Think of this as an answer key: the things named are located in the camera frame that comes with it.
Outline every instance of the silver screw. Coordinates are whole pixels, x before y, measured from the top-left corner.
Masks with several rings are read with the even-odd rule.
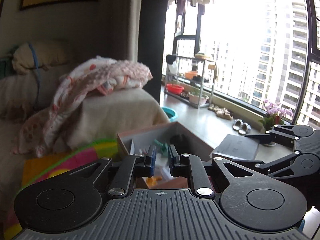
[[[197,190],[197,193],[202,196],[209,196],[213,193],[213,190],[208,187],[201,187]]]
[[[113,196],[121,196],[124,194],[124,190],[122,188],[115,187],[109,190],[109,194]]]

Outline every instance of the fluffy blanket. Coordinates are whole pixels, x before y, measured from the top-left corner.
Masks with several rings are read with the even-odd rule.
[[[14,153],[50,152],[66,121],[86,95],[97,89],[103,95],[114,90],[143,87],[152,79],[141,63],[97,57],[76,67],[58,87],[51,106],[30,117],[19,132]]]

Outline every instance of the metal rack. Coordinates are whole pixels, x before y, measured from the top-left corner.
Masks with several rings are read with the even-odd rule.
[[[193,79],[188,79],[184,76],[180,76],[178,74],[173,74],[173,73],[170,73],[169,72],[169,68],[167,67],[167,71],[166,71],[166,75],[165,75],[165,89],[164,89],[164,93],[170,95],[170,96],[173,96],[177,99],[179,99],[180,101],[192,106],[192,107],[195,107],[195,108],[202,108],[202,107],[208,107],[210,105],[210,102],[211,102],[211,98],[213,96],[213,88],[214,88],[214,82],[207,82],[206,84],[204,83],[204,74],[205,74],[205,70],[206,70],[206,63],[207,62],[213,62],[215,63],[215,61],[213,60],[209,60],[209,59],[200,59],[200,58],[195,58],[195,57],[184,57],[184,56],[176,56],[178,58],[178,69],[177,69],[177,73],[179,74],[179,68],[180,68],[180,60],[181,59],[190,59],[190,60],[194,60],[194,61],[197,61],[197,62],[203,62],[203,70],[202,70],[202,76],[201,76],[201,81],[195,81]],[[167,89],[166,89],[166,85],[168,84],[168,77],[169,76],[172,76],[172,77],[175,77],[176,78],[176,81],[177,81],[177,84],[179,84],[179,82],[183,83],[185,80],[188,80],[189,82],[192,82],[194,84],[196,84],[196,87],[200,90],[200,94],[199,94],[199,100],[198,100],[198,104],[193,104],[191,103],[189,100],[185,99],[185,98],[182,98],[176,94],[173,94],[171,92],[169,92]],[[211,97],[210,97],[210,102],[209,103],[206,103],[206,104],[200,104],[200,99],[202,97],[202,93],[203,93],[203,87],[204,85],[206,86],[211,86]]]

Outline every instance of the shelf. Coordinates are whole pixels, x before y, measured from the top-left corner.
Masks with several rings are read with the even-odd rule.
[[[172,73],[169,73],[169,72],[167,72],[167,75],[176,77],[176,78],[178,78],[178,79],[180,78],[180,79],[188,80],[188,81],[193,82],[193,83],[195,83],[195,84],[201,85],[201,82],[195,81],[195,80],[193,80],[193,79],[189,79],[189,78],[186,78],[186,77],[182,77],[182,76],[179,76],[179,75],[176,75],[176,74],[172,74]],[[210,86],[212,86],[213,83],[212,83],[212,82],[204,82],[204,85],[210,85]]]
[[[178,95],[176,95],[176,94],[170,93],[170,92],[167,91],[167,90],[164,90],[164,93],[166,93],[166,94],[168,94],[168,95],[170,95],[170,96],[173,96],[174,98],[177,98],[177,99],[179,99],[180,101],[182,101],[182,102],[184,102],[184,103],[186,103],[186,104],[188,104],[188,105],[190,105],[190,106],[192,106],[192,107],[194,107],[194,108],[198,108],[198,105],[196,105],[196,104],[194,104],[194,103],[191,103],[189,100],[184,99],[184,98],[182,98],[181,96],[178,96]],[[208,107],[209,105],[210,105],[210,103],[206,103],[206,104],[200,105],[200,108]]]
[[[183,59],[191,59],[191,60],[195,60],[195,61],[198,61],[198,62],[208,61],[208,62],[216,63],[214,60],[210,60],[210,59],[202,59],[202,58],[196,58],[196,57],[185,57],[185,56],[178,56],[178,55],[173,55],[173,56],[176,56],[178,58],[183,58]]]

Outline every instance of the blue strap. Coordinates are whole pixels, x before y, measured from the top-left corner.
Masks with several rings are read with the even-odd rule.
[[[31,49],[33,61],[35,63],[35,67],[36,67],[37,95],[36,95],[36,101],[33,105],[33,109],[35,109],[36,105],[38,104],[38,98],[39,98],[39,93],[40,93],[41,75],[40,75],[40,71],[39,71],[39,62],[38,62],[36,52],[35,52],[32,44],[31,43],[28,43],[28,44],[29,44],[29,48]]]

